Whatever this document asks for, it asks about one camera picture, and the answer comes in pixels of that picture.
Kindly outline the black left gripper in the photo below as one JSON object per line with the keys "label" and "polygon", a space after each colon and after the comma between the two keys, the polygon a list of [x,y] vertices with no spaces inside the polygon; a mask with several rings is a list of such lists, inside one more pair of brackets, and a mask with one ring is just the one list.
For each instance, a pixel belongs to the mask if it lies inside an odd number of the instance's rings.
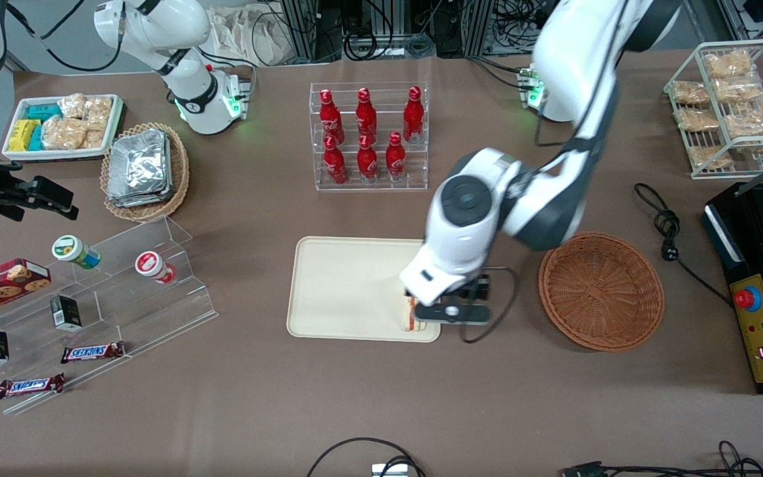
{"label": "black left gripper", "polygon": [[[411,301],[417,301],[414,290],[405,286],[405,296]],[[469,282],[462,284],[457,290],[450,292],[451,303],[474,304],[487,301],[491,293],[491,278],[489,274],[479,274]]]}

